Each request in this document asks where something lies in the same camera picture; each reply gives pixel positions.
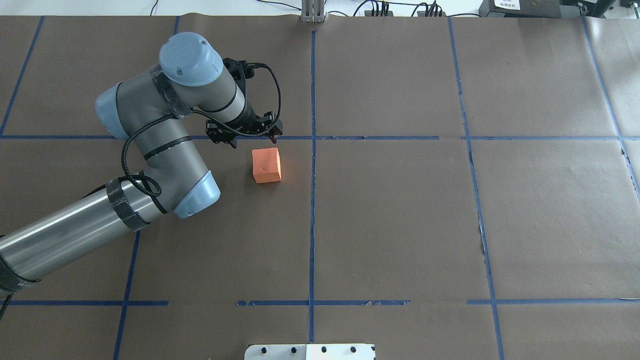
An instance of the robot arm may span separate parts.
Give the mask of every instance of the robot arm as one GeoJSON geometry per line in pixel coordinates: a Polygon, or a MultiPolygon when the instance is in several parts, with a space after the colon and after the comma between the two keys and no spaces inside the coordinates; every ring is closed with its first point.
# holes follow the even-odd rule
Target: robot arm
{"type": "Polygon", "coordinates": [[[173,211],[186,218],[216,202],[218,186],[181,118],[205,115],[211,140],[233,147],[237,135],[265,135],[275,143],[282,134],[280,110],[278,116],[258,117],[245,97],[245,79],[257,67],[271,71],[268,66],[223,60],[195,33],[172,36],[159,59],[160,64],[96,100],[100,121],[114,137],[127,140],[122,153],[127,176],[110,180],[80,201],[1,238],[0,297],[33,286],[164,213],[173,211]],[[126,167],[126,148],[132,141],[148,165],[137,175],[130,175],[126,167]]]}

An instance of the blue joint cap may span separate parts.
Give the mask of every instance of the blue joint cap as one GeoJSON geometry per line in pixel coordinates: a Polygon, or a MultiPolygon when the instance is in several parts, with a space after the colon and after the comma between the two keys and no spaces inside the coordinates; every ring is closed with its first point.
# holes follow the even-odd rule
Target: blue joint cap
{"type": "Polygon", "coordinates": [[[220,198],[220,189],[209,170],[173,210],[179,218],[188,218],[220,198]]]}
{"type": "Polygon", "coordinates": [[[116,84],[98,96],[95,100],[95,112],[98,114],[98,119],[100,119],[102,125],[107,128],[111,135],[117,139],[126,140],[129,135],[127,135],[120,123],[118,107],[116,106],[116,95],[120,84],[122,83],[116,84]]]}
{"type": "Polygon", "coordinates": [[[204,86],[225,70],[222,58],[207,39],[196,33],[178,33],[160,48],[160,67],[172,81],[204,86]]]}

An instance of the black device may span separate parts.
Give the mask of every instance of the black device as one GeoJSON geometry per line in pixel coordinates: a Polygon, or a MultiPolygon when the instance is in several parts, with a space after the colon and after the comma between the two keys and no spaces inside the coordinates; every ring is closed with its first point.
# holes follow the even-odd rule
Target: black device
{"type": "Polygon", "coordinates": [[[482,17],[562,17],[558,0],[483,0],[478,14],[482,17]]]}
{"type": "MultiPolygon", "coordinates": [[[[223,63],[245,97],[246,80],[251,79],[255,75],[254,69],[265,68],[271,72],[271,69],[262,63],[247,63],[245,60],[236,61],[230,58],[223,59],[223,63]]],[[[273,73],[271,73],[271,75],[276,82],[278,98],[280,98],[280,87],[273,73]]],[[[227,124],[221,124],[214,119],[207,120],[206,133],[214,143],[227,143],[234,149],[237,147],[236,136],[243,134],[255,136],[263,133],[264,136],[271,139],[271,142],[276,143],[278,136],[282,135],[282,121],[278,118],[279,113],[279,104],[278,115],[270,111],[262,117],[256,115],[251,106],[245,106],[243,110],[244,116],[240,116],[227,124]]]]}

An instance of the black tape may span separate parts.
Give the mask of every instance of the black tape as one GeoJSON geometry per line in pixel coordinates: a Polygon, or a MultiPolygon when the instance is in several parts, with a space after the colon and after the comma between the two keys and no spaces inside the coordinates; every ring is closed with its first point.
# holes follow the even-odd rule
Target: black tape
{"type": "Polygon", "coordinates": [[[154,80],[154,85],[162,96],[164,103],[169,106],[169,110],[175,115],[176,118],[182,119],[183,117],[187,117],[191,114],[191,109],[189,106],[180,99],[180,96],[171,85],[171,81],[162,71],[160,64],[155,64],[149,69],[151,73],[151,77],[154,80]]]}
{"type": "Polygon", "coordinates": [[[234,92],[234,96],[231,98],[231,101],[229,101],[226,105],[224,105],[220,109],[217,109],[217,110],[207,110],[207,109],[202,109],[202,108],[200,108],[200,109],[206,111],[207,113],[219,113],[219,112],[221,112],[222,110],[228,108],[229,106],[231,106],[231,104],[234,103],[237,94],[238,94],[238,89],[236,88],[236,91],[234,92]]]}
{"type": "Polygon", "coordinates": [[[120,180],[109,180],[105,185],[105,189],[107,190],[107,197],[109,198],[113,211],[118,214],[118,217],[129,229],[138,231],[149,225],[129,204],[122,190],[122,185],[120,185],[120,180]]]}
{"type": "Polygon", "coordinates": [[[145,161],[149,160],[151,157],[158,155],[159,153],[167,150],[167,149],[171,149],[172,147],[183,143],[183,142],[188,142],[191,141],[191,137],[190,136],[183,136],[181,138],[175,139],[174,141],[170,141],[162,146],[156,147],[155,149],[149,151],[148,153],[146,153],[144,155],[145,161]]]}

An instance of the white label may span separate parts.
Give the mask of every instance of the white label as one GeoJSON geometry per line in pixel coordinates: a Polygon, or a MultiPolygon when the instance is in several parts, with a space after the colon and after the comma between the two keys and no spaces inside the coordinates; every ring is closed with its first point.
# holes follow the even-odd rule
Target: white label
{"type": "Polygon", "coordinates": [[[520,0],[493,0],[493,3],[503,9],[519,10],[520,0]]]}

